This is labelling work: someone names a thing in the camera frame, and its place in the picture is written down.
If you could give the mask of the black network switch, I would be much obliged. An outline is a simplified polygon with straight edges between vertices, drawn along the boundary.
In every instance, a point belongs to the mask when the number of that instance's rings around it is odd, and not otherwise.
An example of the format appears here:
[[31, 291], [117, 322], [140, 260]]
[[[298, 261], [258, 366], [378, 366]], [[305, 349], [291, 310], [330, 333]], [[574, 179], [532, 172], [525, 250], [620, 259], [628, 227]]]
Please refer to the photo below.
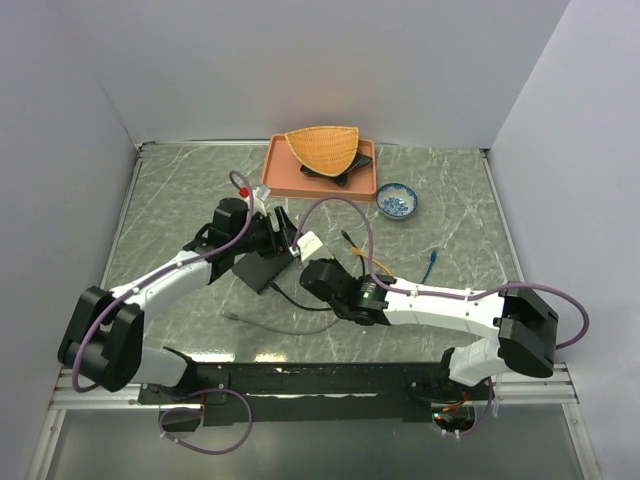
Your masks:
[[244, 255], [232, 267], [234, 275], [254, 293], [261, 294], [292, 262], [290, 253], [263, 258], [253, 252]]

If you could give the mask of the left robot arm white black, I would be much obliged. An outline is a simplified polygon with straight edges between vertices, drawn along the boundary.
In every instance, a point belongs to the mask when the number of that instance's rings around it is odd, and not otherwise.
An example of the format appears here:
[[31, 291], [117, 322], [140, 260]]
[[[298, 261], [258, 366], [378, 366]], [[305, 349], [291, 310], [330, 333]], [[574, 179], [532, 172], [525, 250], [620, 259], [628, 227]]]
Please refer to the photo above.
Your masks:
[[84, 376], [110, 392], [129, 383], [162, 386], [174, 401], [198, 389], [198, 364], [165, 347], [144, 344], [147, 321], [232, 268], [239, 255], [287, 257], [297, 228], [285, 210], [265, 212], [258, 201], [221, 200], [211, 222], [156, 270], [111, 290], [86, 289], [79, 297], [58, 349], [72, 376]]

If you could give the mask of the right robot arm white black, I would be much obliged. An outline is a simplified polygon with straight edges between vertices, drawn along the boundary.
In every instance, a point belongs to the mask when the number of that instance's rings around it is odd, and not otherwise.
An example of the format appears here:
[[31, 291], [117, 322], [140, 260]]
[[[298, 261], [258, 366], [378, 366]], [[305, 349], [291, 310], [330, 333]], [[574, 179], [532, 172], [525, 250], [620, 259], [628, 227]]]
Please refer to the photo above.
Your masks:
[[437, 288], [381, 276], [356, 278], [334, 258], [310, 260], [300, 284], [336, 317], [359, 325], [421, 325], [475, 335], [474, 343], [445, 351], [434, 384], [456, 399], [489, 377], [514, 372], [549, 378], [554, 372], [556, 312], [532, 289], [509, 288], [476, 299], [471, 291]]

